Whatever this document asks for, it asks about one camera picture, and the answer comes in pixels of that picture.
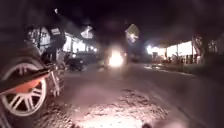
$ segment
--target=motorcycle wheel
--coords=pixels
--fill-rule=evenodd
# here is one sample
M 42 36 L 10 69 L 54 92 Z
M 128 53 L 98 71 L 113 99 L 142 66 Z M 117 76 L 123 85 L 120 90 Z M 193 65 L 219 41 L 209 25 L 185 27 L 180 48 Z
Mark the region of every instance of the motorcycle wheel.
M 1 80 L 22 77 L 29 71 L 40 70 L 44 66 L 36 58 L 17 56 L 11 58 L 0 71 Z M 31 127 L 37 111 L 45 103 L 47 96 L 47 81 L 42 80 L 27 93 L 8 93 L 0 97 L 0 106 L 13 128 Z

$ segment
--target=headlight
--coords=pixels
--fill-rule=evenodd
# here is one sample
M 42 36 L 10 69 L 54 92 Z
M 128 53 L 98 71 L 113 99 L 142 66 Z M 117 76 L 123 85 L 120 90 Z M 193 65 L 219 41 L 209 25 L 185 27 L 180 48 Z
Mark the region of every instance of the headlight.
M 112 55 L 109 58 L 109 65 L 111 67 L 121 67 L 123 65 L 124 58 L 121 56 L 120 52 L 112 51 Z

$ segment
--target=pole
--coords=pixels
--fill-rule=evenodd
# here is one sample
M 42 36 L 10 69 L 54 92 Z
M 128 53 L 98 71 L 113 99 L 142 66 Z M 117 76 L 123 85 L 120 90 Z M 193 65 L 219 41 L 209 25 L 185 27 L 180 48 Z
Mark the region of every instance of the pole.
M 42 28 L 39 28 L 38 41 L 37 41 L 37 47 L 39 49 L 40 49 L 40 42 L 41 42 L 41 31 L 42 31 Z

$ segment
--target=night sky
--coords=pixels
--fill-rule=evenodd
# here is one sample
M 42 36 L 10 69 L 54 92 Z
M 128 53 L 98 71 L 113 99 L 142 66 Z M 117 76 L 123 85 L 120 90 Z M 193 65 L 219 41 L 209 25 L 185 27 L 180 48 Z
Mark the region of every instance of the night sky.
M 130 24 L 140 43 L 173 44 L 195 34 L 217 37 L 224 30 L 222 0 L 59 0 L 61 14 L 80 27 L 94 27 L 101 43 L 119 40 Z

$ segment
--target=road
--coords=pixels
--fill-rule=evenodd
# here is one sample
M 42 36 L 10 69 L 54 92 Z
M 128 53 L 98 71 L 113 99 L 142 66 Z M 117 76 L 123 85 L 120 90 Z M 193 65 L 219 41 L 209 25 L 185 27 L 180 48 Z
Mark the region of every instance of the road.
M 144 65 L 124 72 L 92 66 L 66 74 L 62 94 L 47 100 L 32 127 L 216 128 L 221 93 L 219 85 L 193 75 Z

